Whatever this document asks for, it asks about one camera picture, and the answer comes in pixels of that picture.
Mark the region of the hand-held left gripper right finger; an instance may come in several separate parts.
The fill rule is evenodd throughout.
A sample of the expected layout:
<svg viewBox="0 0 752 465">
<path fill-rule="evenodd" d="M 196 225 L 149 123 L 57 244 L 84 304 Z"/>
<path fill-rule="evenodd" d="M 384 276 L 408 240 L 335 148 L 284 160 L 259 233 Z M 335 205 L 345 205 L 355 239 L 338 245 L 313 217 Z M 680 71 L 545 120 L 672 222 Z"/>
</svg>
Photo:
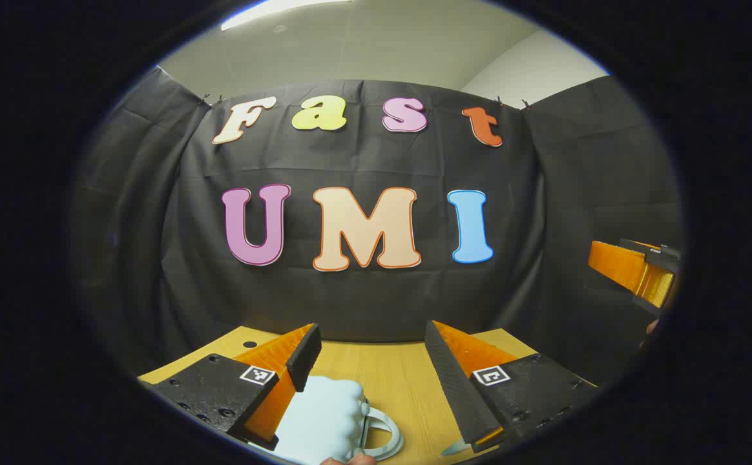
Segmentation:
<svg viewBox="0 0 752 465">
<path fill-rule="evenodd" d="M 464 442 L 517 447 L 586 406 L 594 384 L 541 353 L 515 356 L 441 322 L 425 347 Z"/>
</svg>

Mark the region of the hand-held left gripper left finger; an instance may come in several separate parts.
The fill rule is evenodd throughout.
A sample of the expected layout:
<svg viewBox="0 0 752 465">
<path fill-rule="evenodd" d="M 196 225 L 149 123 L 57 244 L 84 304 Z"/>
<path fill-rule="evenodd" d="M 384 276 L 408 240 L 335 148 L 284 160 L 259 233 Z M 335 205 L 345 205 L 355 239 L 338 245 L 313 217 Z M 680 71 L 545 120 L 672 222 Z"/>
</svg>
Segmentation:
<svg viewBox="0 0 752 465">
<path fill-rule="evenodd" d="M 160 382 L 145 387 L 188 415 L 241 442 L 267 450 L 276 430 L 322 351 L 312 323 L 228 357 L 211 353 Z"/>
</svg>

